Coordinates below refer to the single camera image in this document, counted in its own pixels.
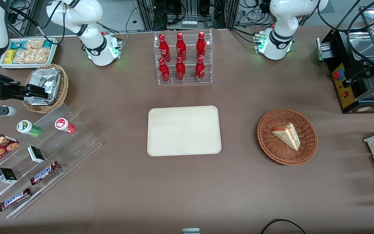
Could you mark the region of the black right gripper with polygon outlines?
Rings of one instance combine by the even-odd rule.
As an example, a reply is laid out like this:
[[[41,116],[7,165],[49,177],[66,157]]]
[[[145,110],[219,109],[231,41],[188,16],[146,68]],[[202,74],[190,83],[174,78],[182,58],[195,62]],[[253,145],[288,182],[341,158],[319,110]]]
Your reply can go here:
[[[0,100],[16,99],[23,101],[47,101],[48,97],[27,96],[28,94],[47,94],[45,88],[36,85],[0,84]]]

